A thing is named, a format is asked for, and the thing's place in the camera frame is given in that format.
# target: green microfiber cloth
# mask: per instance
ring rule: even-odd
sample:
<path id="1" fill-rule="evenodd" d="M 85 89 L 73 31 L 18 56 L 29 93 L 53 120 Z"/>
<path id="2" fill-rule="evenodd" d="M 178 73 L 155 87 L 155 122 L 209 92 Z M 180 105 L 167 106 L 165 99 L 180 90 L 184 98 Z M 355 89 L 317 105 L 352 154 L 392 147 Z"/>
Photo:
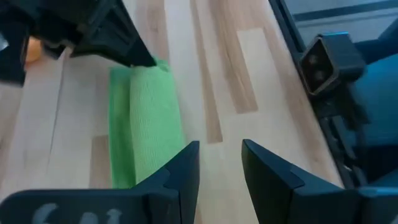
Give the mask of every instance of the green microfiber cloth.
<path id="1" fill-rule="evenodd" d="M 109 153 L 113 187 L 131 188 L 185 146 L 173 75 L 156 67 L 111 69 Z"/>

